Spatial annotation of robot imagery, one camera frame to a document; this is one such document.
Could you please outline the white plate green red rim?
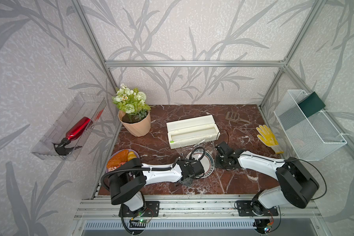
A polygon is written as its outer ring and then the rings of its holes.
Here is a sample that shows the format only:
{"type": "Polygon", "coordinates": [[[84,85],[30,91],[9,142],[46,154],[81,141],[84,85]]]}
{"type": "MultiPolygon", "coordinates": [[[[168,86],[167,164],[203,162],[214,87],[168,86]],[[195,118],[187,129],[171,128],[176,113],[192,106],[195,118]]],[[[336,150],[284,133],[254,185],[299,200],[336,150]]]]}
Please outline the white plate green red rim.
{"type": "Polygon", "coordinates": [[[189,160],[195,160],[195,162],[191,162],[191,166],[193,167],[200,167],[199,163],[202,165],[203,172],[195,174],[194,178],[195,179],[204,179],[207,178],[209,175],[214,170],[215,164],[214,164],[214,158],[212,155],[206,151],[203,147],[202,148],[196,148],[193,151],[191,151],[187,158],[189,160]]]}

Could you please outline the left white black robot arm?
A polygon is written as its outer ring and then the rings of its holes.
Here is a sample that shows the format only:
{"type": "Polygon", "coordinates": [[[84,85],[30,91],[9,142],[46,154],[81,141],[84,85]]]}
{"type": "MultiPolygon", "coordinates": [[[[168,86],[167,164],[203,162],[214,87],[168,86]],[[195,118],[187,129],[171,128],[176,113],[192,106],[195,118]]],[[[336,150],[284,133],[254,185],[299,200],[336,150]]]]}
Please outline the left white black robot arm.
{"type": "Polygon", "coordinates": [[[147,207],[141,193],[143,187],[163,182],[189,182],[204,174],[198,159],[177,158],[172,164],[149,165],[135,158],[104,174],[100,183],[110,192],[112,205],[126,206],[131,213],[138,213],[147,207]]]}

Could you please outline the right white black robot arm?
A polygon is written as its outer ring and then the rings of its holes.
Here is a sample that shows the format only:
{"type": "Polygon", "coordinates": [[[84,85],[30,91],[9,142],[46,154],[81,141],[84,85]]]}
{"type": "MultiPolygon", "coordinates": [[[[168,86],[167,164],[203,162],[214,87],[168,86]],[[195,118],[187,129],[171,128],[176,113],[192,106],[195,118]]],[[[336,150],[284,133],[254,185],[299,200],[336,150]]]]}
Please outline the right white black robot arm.
{"type": "Polygon", "coordinates": [[[234,150],[226,142],[221,142],[215,149],[218,152],[215,160],[217,168],[249,169],[278,181],[279,186],[262,190],[253,197],[250,205],[256,215],[288,203],[297,208],[306,208],[320,188],[300,159],[290,157],[284,160],[257,155],[243,149],[234,150]]]}

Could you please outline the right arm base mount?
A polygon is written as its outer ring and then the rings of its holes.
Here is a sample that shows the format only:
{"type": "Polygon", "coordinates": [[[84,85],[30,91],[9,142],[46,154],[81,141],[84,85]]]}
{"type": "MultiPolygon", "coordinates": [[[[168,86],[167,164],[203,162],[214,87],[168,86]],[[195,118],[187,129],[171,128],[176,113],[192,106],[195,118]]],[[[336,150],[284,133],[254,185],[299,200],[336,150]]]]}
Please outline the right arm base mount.
{"type": "Polygon", "coordinates": [[[234,203],[234,208],[238,211],[239,216],[272,217],[279,215],[277,207],[265,208],[257,201],[239,200],[234,203]]]}

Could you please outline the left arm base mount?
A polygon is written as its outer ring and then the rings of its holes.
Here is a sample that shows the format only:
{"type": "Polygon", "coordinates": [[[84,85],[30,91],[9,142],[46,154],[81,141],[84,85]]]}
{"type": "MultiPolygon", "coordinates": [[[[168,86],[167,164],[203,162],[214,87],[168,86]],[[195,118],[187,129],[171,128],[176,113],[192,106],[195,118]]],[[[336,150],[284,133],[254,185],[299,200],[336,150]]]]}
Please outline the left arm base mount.
{"type": "Polygon", "coordinates": [[[119,216],[124,217],[137,217],[137,216],[144,216],[144,217],[158,217],[160,208],[159,201],[145,201],[145,206],[131,211],[128,206],[123,204],[122,209],[120,209],[119,216]]]}

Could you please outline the clear plastic wrap sheet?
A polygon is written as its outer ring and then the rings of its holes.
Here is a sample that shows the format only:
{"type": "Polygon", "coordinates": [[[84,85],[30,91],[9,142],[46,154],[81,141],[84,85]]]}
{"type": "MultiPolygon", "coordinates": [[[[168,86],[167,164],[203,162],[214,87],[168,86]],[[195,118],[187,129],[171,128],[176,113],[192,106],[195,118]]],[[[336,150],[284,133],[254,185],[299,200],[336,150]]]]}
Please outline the clear plastic wrap sheet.
{"type": "Polygon", "coordinates": [[[202,156],[203,149],[205,150],[205,157],[202,158],[203,160],[214,161],[215,155],[217,154],[216,146],[220,142],[218,140],[209,141],[203,140],[202,142],[194,145],[189,145],[185,147],[178,147],[176,148],[176,152],[181,156],[183,159],[199,159],[202,156]]]}

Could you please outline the cream plastic wrap dispenser box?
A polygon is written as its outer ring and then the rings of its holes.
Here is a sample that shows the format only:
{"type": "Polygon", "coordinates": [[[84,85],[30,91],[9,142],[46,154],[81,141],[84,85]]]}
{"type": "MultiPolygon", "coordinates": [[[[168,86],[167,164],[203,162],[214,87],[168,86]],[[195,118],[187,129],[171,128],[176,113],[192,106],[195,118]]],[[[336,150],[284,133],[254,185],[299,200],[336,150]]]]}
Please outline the cream plastic wrap dispenser box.
{"type": "Polygon", "coordinates": [[[212,115],[166,123],[171,149],[216,141],[220,131],[212,115]]]}

